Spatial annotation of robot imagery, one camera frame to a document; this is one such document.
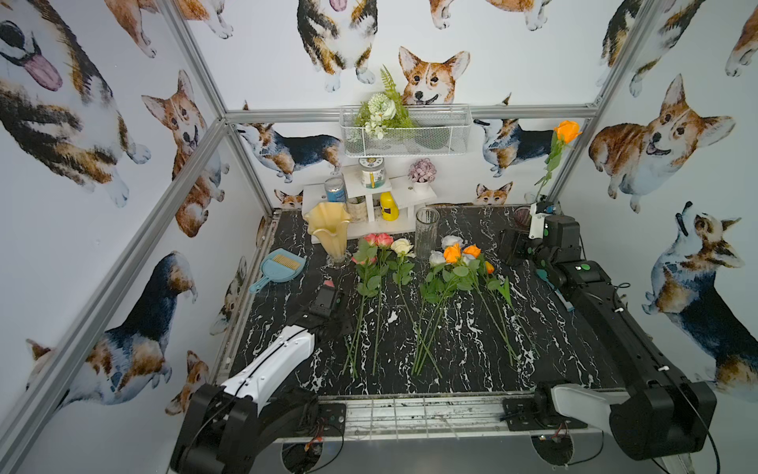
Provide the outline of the cream rose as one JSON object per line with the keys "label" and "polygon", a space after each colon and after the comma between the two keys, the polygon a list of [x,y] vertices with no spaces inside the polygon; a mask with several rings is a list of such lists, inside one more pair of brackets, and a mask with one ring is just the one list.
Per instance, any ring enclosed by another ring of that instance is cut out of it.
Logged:
{"label": "cream rose", "polygon": [[427,363],[437,377],[441,377],[434,355],[432,353],[432,330],[434,329],[432,314],[428,311],[428,303],[421,297],[420,304],[413,306],[410,301],[411,285],[415,280],[414,245],[407,238],[396,239],[390,246],[394,259],[389,263],[393,272],[392,281],[397,286],[402,308],[409,318],[415,342],[415,355],[411,367],[411,375],[421,375]]}

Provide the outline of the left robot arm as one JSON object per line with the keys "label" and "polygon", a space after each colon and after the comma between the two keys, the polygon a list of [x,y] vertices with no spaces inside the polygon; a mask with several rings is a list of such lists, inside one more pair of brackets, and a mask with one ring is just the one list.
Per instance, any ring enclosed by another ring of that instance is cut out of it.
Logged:
{"label": "left robot arm", "polygon": [[347,408],[280,385],[315,351],[349,331],[345,294],[322,284],[256,359],[221,384],[199,387],[183,421],[170,468],[175,473],[249,473],[280,438],[323,440],[345,432]]}

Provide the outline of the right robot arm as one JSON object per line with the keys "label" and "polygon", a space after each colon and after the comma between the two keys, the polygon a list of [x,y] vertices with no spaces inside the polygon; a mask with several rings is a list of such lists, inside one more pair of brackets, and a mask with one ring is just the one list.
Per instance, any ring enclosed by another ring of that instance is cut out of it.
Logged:
{"label": "right robot arm", "polygon": [[548,283],[590,326],[624,383],[623,391],[611,393],[541,382],[534,395],[535,419],[580,421],[613,436],[637,461],[702,450],[713,440],[714,391],[691,381],[647,337],[602,266],[584,259],[574,218],[539,214],[531,222],[531,230],[501,231],[501,260],[509,266],[531,262],[545,272]]}

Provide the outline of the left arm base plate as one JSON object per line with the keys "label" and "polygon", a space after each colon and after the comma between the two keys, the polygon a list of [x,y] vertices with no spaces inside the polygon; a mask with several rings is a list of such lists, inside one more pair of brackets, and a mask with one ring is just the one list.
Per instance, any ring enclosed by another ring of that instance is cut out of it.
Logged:
{"label": "left arm base plate", "polygon": [[347,404],[311,403],[290,411],[284,417],[283,428],[278,438],[318,438],[318,436],[341,437],[347,422]]}

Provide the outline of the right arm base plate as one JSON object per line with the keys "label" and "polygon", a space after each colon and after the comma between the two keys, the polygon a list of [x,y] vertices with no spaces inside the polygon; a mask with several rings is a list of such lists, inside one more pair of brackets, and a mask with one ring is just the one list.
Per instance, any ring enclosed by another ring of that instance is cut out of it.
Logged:
{"label": "right arm base plate", "polygon": [[501,420],[511,432],[584,430],[588,424],[573,418],[553,413],[548,408],[540,407],[534,398],[505,398],[501,401],[503,414]]}

